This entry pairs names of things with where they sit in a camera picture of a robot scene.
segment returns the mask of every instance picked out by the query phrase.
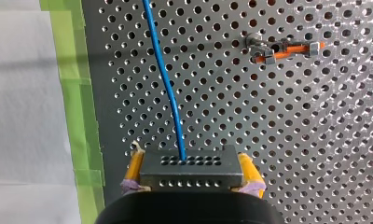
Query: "blue cable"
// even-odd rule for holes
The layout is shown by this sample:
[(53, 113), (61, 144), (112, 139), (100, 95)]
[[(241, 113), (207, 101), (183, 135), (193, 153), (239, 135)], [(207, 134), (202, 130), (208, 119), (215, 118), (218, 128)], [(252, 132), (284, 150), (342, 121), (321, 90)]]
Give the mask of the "blue cable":
[(152, 40), (152, 46), (155, 51), (155, 57), (157, 58), (157, 61), (158, 61), (159, 71), (163, 79), (163, 83), (166, 88), (167, 95), (169, 96), (170, 106), (172, 107), (174, 125), (175, 125), (175, 134), (177, 135), (177, 142), (178, 142), (178, 153), (180, 156), (180, 160), (184, 161), (187, 158), (187, 155), (186, 155), (186, 147), (184, 145), (184, 140), (183, 140), (183, 129), (181, 127), (180, 116), (178, 115), (178, 108), (177, 108), (178, 103), (175, 100), (172, 85), (170, 84), (169, 76), (167, 75), (167, 71), (166, 71), (164, 61), (161, 55), (158, 35), (157, 35), (151, 7), (149, 6), (149, 0), (143, 0), (143, 4), (144, 4), (144, 9), (145, 9), (145, 14), (146, 14), (146, 20), (148, 21), (149, 30), (151, 31), (151, 40)]

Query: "hole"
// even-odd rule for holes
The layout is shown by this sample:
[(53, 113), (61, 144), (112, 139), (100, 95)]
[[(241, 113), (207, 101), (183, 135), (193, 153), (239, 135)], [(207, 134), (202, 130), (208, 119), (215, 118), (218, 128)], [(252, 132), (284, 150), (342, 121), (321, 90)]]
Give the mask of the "hole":
[(213, 12), (217, 12), (217, 11), (219, 11), (219, 9), (220, 9), (220, 6), (219, 6), (218, 4), (214, 4), (214, 5), (212, 6), (212, 10), (213, 10)]
[(235, 10), (239, 7), (239, 4), (237, 2), (232, 2), (230, 3), (230, 9)]
[(268, 19), (268, 24), (269, 25), (274, 25), (276, 23), (276, 19), (274, 19), (274, 18), (272, 18), (272, 17), (270, 17), (269, 19)]
[(295, 21), (295, 18), (293, 17), (293, 16), (287, 16), (287, 18), (286, 18), (286, 22), (288, 22), (288, 23), (292, 23), (292, 22), (294, 22)]
[(352, 11), (351, 10), (345, 10), (343, 12), (343, 17), (344, 18), (350, 18), (352, 16)]
[(196, 6), (196, 7), (193, 8), (193, 11), (194, 11), (196, 14), (200, 14), (200, 13), (201, 13), (201, 7)]
[(250, 26), (251, 27), (256, 27), (257, 21), (256, 20), (250, 20)]
[(256, 7), (256, 0), (250, 0), (250, 2), (248, 3), (248, 6), (249, 7)]
[(184, 10), (181, 7), (179, 7), (176, 11), (176, 14), (177, 14), (177, 16), (182, 16), (182, 15), (184, 15)]
[(312, 21), (313, 19), (314, 17), (312, 16), (312, 14), (306, 14), (305, 21)]

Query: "perforated metal panel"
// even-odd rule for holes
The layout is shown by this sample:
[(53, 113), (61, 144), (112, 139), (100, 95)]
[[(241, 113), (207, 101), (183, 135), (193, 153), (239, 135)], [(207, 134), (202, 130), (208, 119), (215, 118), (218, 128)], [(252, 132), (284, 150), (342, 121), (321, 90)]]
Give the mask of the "perforated metal panel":
[[(175, 148), (139, 0), (83, 1), (107, 203), (131, 141)], [(373, 223), (373, 1), (152, 3), (187, 148), (254, 158), (288, 223)], [(252, 64), (247, 34), (319, 40), (316, 58)]]

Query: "green tape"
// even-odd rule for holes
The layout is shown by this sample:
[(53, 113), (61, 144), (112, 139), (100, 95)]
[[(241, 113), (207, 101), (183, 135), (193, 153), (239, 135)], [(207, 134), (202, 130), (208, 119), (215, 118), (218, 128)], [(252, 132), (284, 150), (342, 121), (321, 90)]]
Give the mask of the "green tape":
[(102, 172), (99, 170), (74, 170), (76, 184), (78, 186), (93, 186), (100, 188), (102, 186)]
[(40, 0), (50, 12), (82, 223), (104, 209), (104, 168), (80, 0)]

